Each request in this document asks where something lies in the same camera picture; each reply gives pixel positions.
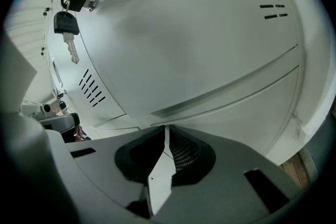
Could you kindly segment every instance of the black slot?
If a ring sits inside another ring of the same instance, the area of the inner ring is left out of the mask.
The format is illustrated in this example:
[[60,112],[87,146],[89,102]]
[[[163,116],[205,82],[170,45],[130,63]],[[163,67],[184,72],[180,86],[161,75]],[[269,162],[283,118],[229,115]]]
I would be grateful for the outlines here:
[[89,76],[89,78],[86,80],[86,82],[88,83],[88,81],[91,79],[91,75]]
[[85,78],[85,76],[86,76],[86,74],[89,72],[89,69],[88,70],[86,70],[86,72],[85,72],[85,74],[84,74],[84,76],[83,76],[83,78]]
[[260,5],[261,8],[273,8],[273,5]]
[[274,213],[289,202],[289,199],[260,171],[244,173],[270,213]]
[[94,80],[91,82],[91,84],[89,85],[89,88],[91,88],[92,84],[94,84]]
[[78,158],[96,152],[92,147],[85,148],[84,150],[70,152],[73,158]]
[[272,18],[276,18],[278,17],[278,15],[268,15],[268,16],[265,16],[265,19],[272,19]]

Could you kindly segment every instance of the white cabinet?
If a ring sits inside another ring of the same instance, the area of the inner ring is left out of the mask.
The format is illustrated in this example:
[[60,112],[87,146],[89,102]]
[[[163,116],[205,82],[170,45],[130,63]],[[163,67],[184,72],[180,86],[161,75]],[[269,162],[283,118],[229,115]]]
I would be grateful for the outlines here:
[[287,0],[100,0],[77,19],[99,75],[133,119],[227,86],[298,43]]

